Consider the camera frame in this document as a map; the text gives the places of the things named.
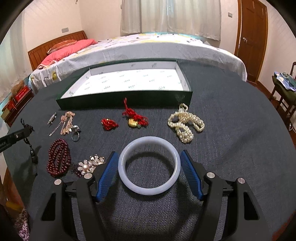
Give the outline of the white window curtain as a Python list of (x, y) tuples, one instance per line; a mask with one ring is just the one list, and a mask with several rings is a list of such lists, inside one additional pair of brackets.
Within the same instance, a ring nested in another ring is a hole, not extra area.
[(180, 33), (221, 40), (221, 3), (209, 0), (122, 1), (120, 33)]

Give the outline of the red tassel knot pendant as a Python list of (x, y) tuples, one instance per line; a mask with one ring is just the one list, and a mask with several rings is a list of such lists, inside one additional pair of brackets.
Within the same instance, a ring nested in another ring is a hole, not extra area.
[(149, 125), (148, 118), (137, 114), (133, 109), (127, 105), (127, 98), (124, 99), (125, 110), (122, 113), (128, 120), (128, 126), (131, 128), (147, 127)]

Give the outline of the pearl flower brooch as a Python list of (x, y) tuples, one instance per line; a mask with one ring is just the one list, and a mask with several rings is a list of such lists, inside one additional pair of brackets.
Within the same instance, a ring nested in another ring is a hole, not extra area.
[(93, 173), (97, 166), (105, 163), (105, 157), (98, 156), (95, 154), (94, 156), (90, 156), (88, 160), (84, 160), (78, 163), (77, 170), (81, 175), (86, 173)]

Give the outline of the white jade bangle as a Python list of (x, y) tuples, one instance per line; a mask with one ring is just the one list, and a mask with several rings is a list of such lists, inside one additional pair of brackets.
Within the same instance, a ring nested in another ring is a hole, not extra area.
[(160, 137), (137, 138), (119, 156), (121, 181), (140, 195), (154, 196), (166, 192), (175, 184), (180, 171), (178, 151)]

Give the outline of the wooden headboard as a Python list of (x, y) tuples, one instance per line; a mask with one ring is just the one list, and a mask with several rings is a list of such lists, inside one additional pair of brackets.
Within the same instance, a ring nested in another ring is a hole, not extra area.
[(37, 46), (36, 48), (30, 50), (28, 52), (31, 68), (34, 71), (37, 66), (46, 58), (48, 55), (47, 52), (49, 49), (51, 49), (54, 45), (65, 41), (65, 40), (84, 40), (87, 39), (87, 35), (84, 31), (78, 31), (74, 33), (70, 33), (68, 35), (63, 35), (61, 37), (58, 37), (56, 39), (50, 40), (48, 42), (45, 42), (44, 44), (41, 44)]

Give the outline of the rose gold chain jewelry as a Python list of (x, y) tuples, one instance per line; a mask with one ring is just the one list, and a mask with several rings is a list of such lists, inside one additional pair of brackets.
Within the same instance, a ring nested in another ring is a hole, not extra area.
[(62, 129), (60, 131), (60, 134), (65, 136), (67, 134), (69, 134), (70, 129), (72, 128), (72, 121), (73, 118), (75, 116), (74, 112), (71, 111), (67, 111), (62, 117), (61, 117), (61, 121), (62, 121)]

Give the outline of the wooden chair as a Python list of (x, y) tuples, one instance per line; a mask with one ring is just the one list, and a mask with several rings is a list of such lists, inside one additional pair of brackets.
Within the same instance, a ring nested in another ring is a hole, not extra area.
[[(290, 79), (290, 82), (293, 86), (295, 86), (295, 62), (293, 62), (290, 73), (286, 72), (280, 72), (285, 78)], [(285, 118), (290, 119), (293, 114), (295, 113), (295, 103), (289, 102), (286, 96), (284, 96), (284, 93), (280, 91), (277, 87), (274, 86), (272, 93), (270, 94), (269, 100), (274, 98), (274, 94), (278, 93), (280, 95), (280, 99), (276, 104), (276, 109), (280, 107), (281, 104), (285, 107)]]

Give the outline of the silver bar brooch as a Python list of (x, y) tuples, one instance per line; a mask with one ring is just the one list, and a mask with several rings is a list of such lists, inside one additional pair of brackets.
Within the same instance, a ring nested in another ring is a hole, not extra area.
[(57, 113), (55, 112), (55, 113), (53, 113), (52, 116), (49, 118), (49, 120), (48, 120), (48, 122), (47, 122), (47, 125), (50, 126), (50, 125), (54, 122), (54, 120), (56, 119), (56, 117), (57, 117)]

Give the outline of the red boxes on nightstand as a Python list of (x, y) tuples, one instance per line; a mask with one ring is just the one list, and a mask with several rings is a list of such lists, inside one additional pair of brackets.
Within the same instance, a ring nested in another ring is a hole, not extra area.
[(27, 85), (22, 88), (2, 109), (1, 118), (11, 127), (25, 105), (34, 97)]

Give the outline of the bed with patterned sheet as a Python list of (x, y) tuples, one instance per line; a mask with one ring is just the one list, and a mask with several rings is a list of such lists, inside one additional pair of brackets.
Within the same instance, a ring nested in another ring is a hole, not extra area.
[(39, 65), (29, 76), (33, 92), (62, 81), (73, 72), (93, 65), (142, 59), (191, 60), (237, 73), (243, 81), (247, 71), (241, 59), (232, 53), (204, 44), (183, 34), (134, 34), (90, 45), (43, 68)]

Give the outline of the pile of clothes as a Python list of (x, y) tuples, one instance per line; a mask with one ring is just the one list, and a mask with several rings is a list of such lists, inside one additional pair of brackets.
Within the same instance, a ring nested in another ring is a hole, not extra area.
[(274, 86), (284, 93), (289, 102), (295, 103), (295, 86), (290, 82), (290, 79), (285, 78), (280, 72), (274, 72), (273, 76)]

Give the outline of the pink pillow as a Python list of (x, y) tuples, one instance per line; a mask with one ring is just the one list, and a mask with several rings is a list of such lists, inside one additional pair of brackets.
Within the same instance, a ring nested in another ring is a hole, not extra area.
[(44, 66), (52, 65), (53, 63), (56, 63), (60, 61), (61, 59), (70, 56), (73, 53), (76, 53), (84, 48), (89, 47), (90, 45), (97, 44), (98, 42), (94, 39), (84, 39), (77, 41), (76, 44), (62, 48), (60, 50), (57, 50), (49, 55), (41, 62), (39, 65), (43, 68)]

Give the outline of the brown wooden door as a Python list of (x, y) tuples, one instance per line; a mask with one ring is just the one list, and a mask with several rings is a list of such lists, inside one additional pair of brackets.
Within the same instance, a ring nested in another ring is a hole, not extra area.
[(256, 83), (264, 61), (268, 37), (267, 7), (261, 1), (238, 1), (238, 32), (235, 55), (247, 71), (247, 81)]

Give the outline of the dark green table cloth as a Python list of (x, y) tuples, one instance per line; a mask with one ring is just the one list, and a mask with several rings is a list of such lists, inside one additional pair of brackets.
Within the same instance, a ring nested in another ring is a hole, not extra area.
[(174, 92), (41, 90), (1, 140), (30, 240), (271, 240), (295, 213), (295, 147), (236, 73), (177, 61)]

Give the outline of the brown striped pillow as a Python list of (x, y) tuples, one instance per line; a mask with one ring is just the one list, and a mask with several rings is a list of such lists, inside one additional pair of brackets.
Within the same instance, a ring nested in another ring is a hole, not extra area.
[(57, 50), (60, 50), (62, 48), (65, 48), (65, 47), (68, 47), (68, 46), (71, 46), (71, 45), (74, 45), (77, 43), (77, 40), (65, 40), (65, 41), (62, 41), (58, 44), (55, 44), (53, 47), (51, 47), (48, 51), (47, 51), (47, 55), (57, 51)]

